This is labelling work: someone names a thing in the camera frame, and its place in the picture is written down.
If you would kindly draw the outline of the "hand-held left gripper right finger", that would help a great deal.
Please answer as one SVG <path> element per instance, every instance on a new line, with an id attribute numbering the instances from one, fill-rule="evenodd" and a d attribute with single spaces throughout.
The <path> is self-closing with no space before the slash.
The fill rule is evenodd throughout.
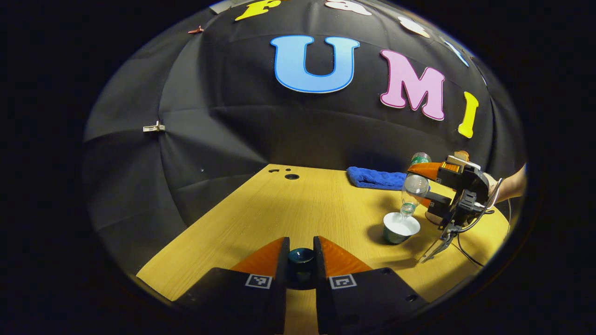
<path id="1" fill-rule="evenodd" d="M 428 307 L 393 269 L 372 268 L 322 236 L 313 248 L 319 333 L 389 334 Z"/>

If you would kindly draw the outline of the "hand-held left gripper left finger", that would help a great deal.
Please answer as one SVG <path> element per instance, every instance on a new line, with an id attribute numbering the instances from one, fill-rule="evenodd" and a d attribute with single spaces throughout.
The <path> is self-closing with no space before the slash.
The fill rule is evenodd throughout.
<path id="1" fill-rule="evenodd" d="M 231 268 L 212 268 L 175 301 L 200 333 L 283 333 L 289 237 L 271 241 Z"/>

